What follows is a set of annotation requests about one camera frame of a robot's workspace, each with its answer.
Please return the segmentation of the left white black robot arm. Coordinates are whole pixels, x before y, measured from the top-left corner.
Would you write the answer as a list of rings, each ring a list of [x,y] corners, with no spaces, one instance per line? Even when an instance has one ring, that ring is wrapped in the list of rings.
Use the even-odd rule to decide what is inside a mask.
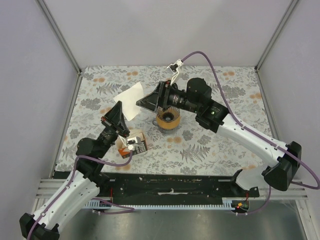
[[[96,139],[82,138],[77,144],[73,170],[61,187],[33,214],[19,219],[22,236],[27,240],[57,240],[77,212],[97,195],[110,192],[107,176],[102,174],[108,162],[102,158],[115,145],[119,136],[128,137],[122,102],[101,117],[103,131]]]

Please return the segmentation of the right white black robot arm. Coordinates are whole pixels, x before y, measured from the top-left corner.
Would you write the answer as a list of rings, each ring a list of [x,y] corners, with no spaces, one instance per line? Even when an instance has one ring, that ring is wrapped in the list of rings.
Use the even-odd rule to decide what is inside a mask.
[[[179,90],[171,81],[160,81],[155,90],[139,99],[136,105],[156,112],[175,107],[195,113],[196,122],[206,130],[230,138],[262,159],[260,167],[238,170],[229,184],[235,197],[261,184],[279,191],[287,191],[300,164],[302,147],[269,137],[240,121],[224,105],[212,99],[212,89],[202,78],[191,78],[185,90]]]

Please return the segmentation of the cream paper coffee filter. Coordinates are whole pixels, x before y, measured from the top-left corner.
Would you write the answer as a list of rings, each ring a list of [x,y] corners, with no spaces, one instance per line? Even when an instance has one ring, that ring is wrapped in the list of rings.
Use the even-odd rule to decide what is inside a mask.
[[[136,105],[136,102],[143,97],[143,86],[138,82],[129,89],[115,96],[113,100],[115,102],[122,102],[122,113],[127,121],[131,121],[140,113],[140,107]]]

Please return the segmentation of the clear ribbed glass dripper cone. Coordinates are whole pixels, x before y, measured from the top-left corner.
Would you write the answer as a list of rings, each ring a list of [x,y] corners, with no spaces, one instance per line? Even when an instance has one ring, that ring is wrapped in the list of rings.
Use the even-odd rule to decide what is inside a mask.
[[[176,107],[170,106],[168,109],[158,107],[156,112],[156,119],[162,120],[169,123],[180,124],[181,115],[180,110]]]

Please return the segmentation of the clear glass coffee server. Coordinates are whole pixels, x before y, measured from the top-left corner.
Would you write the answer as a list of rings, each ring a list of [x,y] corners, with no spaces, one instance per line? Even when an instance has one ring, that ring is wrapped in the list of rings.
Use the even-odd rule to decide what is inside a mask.
[[[179,124],[174,122],[166,122],[163,120],[155,119],[152,124],[163,134],[173,134],[178,128]]]

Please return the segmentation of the orange black coffee filter box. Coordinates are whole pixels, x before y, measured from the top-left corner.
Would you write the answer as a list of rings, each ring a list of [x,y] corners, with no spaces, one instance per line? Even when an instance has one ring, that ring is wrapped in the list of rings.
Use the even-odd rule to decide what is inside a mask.
[[[115,146],[123,159],[138,155],[148,150],[146,137],[141,129],[131,129],[129,137],[118,136]]]

